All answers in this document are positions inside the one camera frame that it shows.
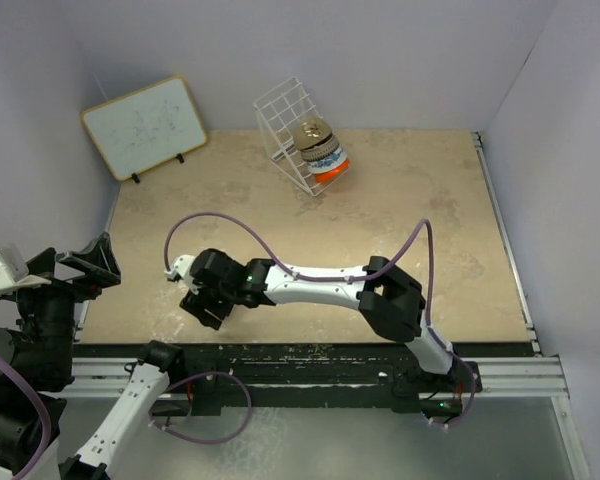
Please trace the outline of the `black glossy bowl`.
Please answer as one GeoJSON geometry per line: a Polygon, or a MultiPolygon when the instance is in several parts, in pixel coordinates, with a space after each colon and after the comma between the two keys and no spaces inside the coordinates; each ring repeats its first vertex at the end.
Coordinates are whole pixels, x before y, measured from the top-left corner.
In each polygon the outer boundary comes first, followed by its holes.
{"type": "Polygon", "coordinates": [[[321,117],[308,116],[298,122],[291,135],[295,147],[306,150],[326,141],[332,135],[332,129],[321,117]]]}

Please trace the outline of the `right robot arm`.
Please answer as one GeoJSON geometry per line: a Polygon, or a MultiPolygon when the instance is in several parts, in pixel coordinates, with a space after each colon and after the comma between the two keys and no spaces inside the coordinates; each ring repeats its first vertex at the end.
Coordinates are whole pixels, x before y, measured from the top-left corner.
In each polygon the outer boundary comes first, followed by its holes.
{"type": "Polygon", "coordinates": [[[209,248],[177,257],[165,277],[186,285],[180,308],[205,327],[219,329],[236,306],[343,307],[360,313],[377,336],[405,345],[432,389],[447,391],[460,379],[457,354],[432,326],[421,283],[384,257],[349,268],[300,269],[269,258],[241,264],[209,248]]]}

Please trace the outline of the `white wire dish rack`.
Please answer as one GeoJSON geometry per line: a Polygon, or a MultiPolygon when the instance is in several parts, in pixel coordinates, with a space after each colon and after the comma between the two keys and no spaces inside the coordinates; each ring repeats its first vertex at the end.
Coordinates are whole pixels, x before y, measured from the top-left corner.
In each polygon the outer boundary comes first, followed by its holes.
{"type": "Polygon", "coordinates": [[[292,131],[307,117],[319,113],[304,84],[291,77],[253,102],[266,156],[295,186],[318,197],[334,179],[319,183],[297,150],[292,131]]]}

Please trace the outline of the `blue and white bowl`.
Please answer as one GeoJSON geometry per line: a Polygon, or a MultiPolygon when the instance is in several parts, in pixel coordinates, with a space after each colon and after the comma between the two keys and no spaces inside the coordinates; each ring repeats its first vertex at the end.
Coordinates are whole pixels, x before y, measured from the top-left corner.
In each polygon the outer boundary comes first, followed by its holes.
{"type": "Polygon", "coordinates": [[[307,167],[312,174],[321,175],[338,169],[347,160],[347,154],[342,148],[338,148],[323,158],[307,161],[307,167]]]}

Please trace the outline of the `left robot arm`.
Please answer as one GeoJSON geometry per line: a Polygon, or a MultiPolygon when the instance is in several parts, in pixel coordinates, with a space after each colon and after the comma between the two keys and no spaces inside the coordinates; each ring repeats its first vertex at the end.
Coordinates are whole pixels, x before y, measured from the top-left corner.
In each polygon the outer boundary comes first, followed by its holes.
{"type": "Polygon", "coordinates": [[[0,248],[0,300],[19,313],[15,329],[0,327],[0,479],[113,478],[118,454],[158,397],[184,384],[182,349],[145,345],[105,420],[59,461],[60,394],[74,381],[75,308],[120,282],[106,232],[80,251],[48,248],[30,260],[14,246],[0,248]]]}

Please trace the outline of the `orange bowl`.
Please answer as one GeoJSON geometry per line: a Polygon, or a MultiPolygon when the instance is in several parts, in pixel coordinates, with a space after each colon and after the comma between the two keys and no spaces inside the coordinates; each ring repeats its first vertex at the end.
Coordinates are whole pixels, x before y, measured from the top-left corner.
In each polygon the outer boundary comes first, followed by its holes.
{"type": "Polygon", "coordinates": [[[350,166],[350,160],[348,158],[340,164],[338,167],[335,167],[329,171],[322,173],[315,173],[314,178],[319,184],[326,184],[340,176],[342,173],[346,172],[350,166]]]}

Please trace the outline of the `brown patterned bowl cream inside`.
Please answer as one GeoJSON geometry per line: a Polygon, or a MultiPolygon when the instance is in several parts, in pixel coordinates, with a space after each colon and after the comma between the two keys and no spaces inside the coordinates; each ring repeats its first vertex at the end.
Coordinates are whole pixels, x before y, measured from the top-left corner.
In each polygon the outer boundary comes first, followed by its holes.
{"type": "Polygon", "coordinates": [[[340,147],[340,142],[333,134],[311,147],[300,150],[302,159],[307,163],[320,161],[333,154],[340,147]]]}

